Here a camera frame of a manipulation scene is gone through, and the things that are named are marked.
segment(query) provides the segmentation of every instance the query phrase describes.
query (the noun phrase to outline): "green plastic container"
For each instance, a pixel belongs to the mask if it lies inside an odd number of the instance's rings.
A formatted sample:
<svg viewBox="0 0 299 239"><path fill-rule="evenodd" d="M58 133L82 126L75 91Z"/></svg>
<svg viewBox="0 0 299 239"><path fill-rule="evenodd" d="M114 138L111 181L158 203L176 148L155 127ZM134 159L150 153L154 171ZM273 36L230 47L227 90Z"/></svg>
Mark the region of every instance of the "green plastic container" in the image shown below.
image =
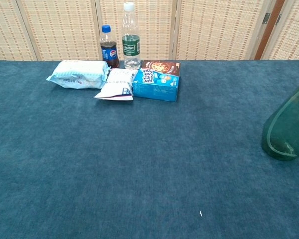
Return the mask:
<svg viewBox="0 0 299 239"><path fill-rule="evenodd" d="M299 157L299 87L266 121L262 148L278 160Z"/></svg>

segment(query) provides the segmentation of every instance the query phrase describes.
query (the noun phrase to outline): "plastic bottle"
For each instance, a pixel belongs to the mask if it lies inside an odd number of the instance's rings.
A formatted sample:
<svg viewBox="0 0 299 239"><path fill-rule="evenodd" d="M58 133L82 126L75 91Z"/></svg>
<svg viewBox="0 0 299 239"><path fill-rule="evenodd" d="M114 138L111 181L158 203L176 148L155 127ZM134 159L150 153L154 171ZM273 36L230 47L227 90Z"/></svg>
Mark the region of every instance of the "plastic bottle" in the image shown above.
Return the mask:
<svg viewBox="0 0 299 239"><path fill-rule="evenodd" d="M278 160L299 157L299 87L266 121L262 147Z"/></svg>
<svg viewBox="0 0 299 239"><path fill-rule="evenodd" d="M111 68L119 68L120 62L117 54L116 40L111 33L110 25L102 26L100 44L102 48L103 61L106 61Z"/></svg>
<svg viewBox="0 0 299 239"><path fill-rule="evenodd" d="M123 54L126 69L138 69L140 60L140 33L139 25L135 16L133 2L124 3L125 15L123 18Z"/></svg>

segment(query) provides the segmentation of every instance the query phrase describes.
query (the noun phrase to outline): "light blue package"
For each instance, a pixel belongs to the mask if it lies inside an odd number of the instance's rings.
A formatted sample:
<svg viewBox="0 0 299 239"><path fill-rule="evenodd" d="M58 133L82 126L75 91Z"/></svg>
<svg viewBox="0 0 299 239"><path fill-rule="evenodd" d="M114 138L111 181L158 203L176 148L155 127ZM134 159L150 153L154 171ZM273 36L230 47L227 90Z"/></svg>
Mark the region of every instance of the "light blue package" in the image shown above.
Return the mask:
<svg viewBox="0 0 299 239"><path fill-rule="evenodd" d="M64 88L101 89L106 82L109 70L105 61L64 60L46 80Z"/></svg>

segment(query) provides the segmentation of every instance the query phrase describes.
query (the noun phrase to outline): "white bottle cap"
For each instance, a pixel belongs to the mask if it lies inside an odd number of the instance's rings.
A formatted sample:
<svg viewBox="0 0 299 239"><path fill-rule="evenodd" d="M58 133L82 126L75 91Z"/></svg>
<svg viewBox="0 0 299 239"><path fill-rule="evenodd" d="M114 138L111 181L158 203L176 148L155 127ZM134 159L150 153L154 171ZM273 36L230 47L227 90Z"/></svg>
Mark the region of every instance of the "white bottle cap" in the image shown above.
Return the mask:
<svg viewBox="0 0 299 239"><path fill-rule="evenodd" d="M123 6L124 6L124 11L134 11L134 2L131 2L131 1L129 1L129 2L125 2L124 4L123 4Z"/></svg>

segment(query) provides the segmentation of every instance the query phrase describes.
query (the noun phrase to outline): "woven screen panel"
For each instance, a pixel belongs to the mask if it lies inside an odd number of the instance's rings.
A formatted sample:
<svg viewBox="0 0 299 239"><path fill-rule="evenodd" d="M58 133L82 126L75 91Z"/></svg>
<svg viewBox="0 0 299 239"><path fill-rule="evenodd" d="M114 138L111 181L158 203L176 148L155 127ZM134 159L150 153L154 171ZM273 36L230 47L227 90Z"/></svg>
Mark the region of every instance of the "woven screen panel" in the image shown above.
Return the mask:
<svg viewBox="0 0 299 239"><path fill-rule="evenodd" d="M299 59L299 0L295 0L269 59Z"/></svg>
<svg viewBox="0 0 299 239"><path fill-rule="evenodd" d="M21 0L41 60L99 60L91 0Z"/></svg>
<svg viewBox="0 0 299 239"><path fill-rule="evenodd" d="M100 0L103 23L113 29L118 43L119 59L123 59L122 21L126 0ZM164 60L169 58L173 0L135 0L140 26L141 58Z"/></svg>
<svg viewBox="0 0 299 239"><path fill-rule="evenodd" d="M176 58L243 60L265 0L182 0Z"/></svg>
<svg viewBox="0 0 299 239"><path fill-rule="evenodd" d="M0 0L0 60L36 60L14 0Z"/></svg>

